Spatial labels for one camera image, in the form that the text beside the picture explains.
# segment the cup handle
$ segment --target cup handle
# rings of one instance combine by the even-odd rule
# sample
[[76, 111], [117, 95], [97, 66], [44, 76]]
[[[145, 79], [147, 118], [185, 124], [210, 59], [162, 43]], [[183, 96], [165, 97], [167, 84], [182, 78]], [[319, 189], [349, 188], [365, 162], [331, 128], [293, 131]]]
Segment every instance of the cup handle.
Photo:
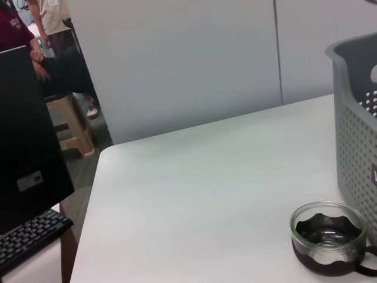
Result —
[[[377, 256], [377, 246], [367, 246], [365, 252], [369, 252], [370, 254]], [[362, 265], [358, 265], [358, 267], [356, 267], [356, 271], [360, 274], [377, 277], [377, 269], [371, 269]]]

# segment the floor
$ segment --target floor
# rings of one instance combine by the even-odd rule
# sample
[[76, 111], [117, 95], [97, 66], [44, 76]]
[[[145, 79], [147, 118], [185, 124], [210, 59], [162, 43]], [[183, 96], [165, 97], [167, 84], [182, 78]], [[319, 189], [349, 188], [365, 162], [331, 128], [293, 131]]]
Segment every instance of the floor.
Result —
[[[78, 103], [82, 111], [86, 113], [88, 111], [88, 103], [83, 98], [78, 99]], [[65, 122], [63, 116], [56, 111], [51, 111], [50, 115], [55, 125]], [[97, 149], [96, 154], [83, 159], [78, 150], [63, 151], [75, 192], [63, 200], [62, 205], [67, 216], [74, 222], [73, 232], [77, 241], [80, 241], [98, 158], [104, 149], [113, 145], [102, 111], [96, 119], [89, 120], [89, 122], [93, 129], [93, 142]], [[69, 131], [58, 133], [60, 139], [66, 139], [69, 136]]]

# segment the computer monitor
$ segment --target computer monitor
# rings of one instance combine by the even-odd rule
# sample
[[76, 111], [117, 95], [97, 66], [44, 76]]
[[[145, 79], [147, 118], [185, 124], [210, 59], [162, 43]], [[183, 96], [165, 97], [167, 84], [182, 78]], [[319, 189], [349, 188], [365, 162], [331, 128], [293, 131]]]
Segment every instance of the computer monitor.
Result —
[[26, 47], [0, 52], [0, 235], [73, 191]]

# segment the black keyboard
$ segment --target black keyboard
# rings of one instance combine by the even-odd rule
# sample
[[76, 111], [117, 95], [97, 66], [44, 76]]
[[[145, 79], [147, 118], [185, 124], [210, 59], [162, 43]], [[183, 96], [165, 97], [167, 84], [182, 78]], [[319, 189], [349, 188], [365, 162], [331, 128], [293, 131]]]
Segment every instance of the black keyboard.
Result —
[[0, 277], [60, 237], [72, 220], [50, 209], [0, 236]]

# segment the glass cup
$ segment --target glass cup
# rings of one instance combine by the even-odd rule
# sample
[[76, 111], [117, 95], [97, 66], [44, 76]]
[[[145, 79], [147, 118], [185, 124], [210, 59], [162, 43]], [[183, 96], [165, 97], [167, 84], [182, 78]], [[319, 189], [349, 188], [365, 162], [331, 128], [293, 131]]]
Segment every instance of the glass cup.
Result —
[[365, 253], [377, 255], [377, 247], [366, 247], [367, 224], [356, 210], [335, 202], [314, 202], [296, 210], [290, 218], [293, 250], [310, 270], [327, 276], [352, 271], [377, 276], [361, 265]]

